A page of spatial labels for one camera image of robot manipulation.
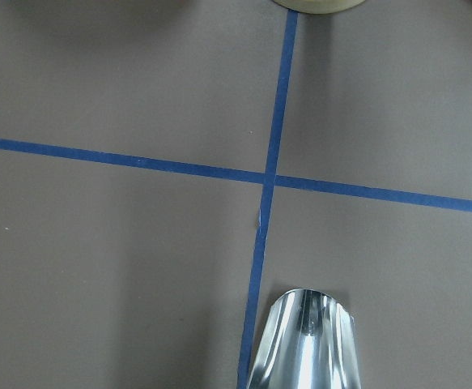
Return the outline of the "wooden stand round base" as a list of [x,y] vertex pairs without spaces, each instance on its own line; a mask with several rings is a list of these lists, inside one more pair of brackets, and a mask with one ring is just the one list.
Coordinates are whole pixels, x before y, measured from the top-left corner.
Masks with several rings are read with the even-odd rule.
[[274,3],[310,15],[328,15],[350,10],[365,0],[274,0]]

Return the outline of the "steel scoop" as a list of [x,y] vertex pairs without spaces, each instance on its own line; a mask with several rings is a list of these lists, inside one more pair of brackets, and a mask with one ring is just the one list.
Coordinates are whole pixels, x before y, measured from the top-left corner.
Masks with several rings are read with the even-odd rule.
[[285,292],[270,307],[246,387],[361,388],[353,316],[323,292]]

